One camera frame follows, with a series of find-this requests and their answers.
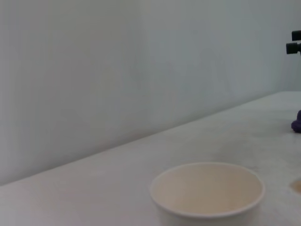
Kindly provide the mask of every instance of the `purple object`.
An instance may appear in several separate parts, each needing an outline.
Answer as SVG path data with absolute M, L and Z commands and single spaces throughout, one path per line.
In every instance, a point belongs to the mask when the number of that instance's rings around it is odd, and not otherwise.
M 296 133 L 301 133 L 301 121 L 300 120 L 293 121 L 292 122 L 292 129 Z
M 298 121 L 301 120 L 301 111 L 299 111 L 298 114 L 297 114 L 297 120 Z

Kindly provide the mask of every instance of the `table surface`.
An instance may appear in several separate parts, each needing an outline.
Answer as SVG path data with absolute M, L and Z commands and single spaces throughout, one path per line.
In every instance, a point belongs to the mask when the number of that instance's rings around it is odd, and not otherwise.
M 159 226 L 148 194 L 170 167 L 222 161 L 267 188 L 260 226 L 300 226 L 301 92 L 281 92 L 0 187 L 3 226 Z

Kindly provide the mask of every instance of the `paper cup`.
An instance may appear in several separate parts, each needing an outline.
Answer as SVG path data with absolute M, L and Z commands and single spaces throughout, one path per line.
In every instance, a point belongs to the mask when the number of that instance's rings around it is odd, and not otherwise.
M 251 170 L 215 162 L 172 168 L 150 186 L 163 226 L 257 225 L 264 193 Z

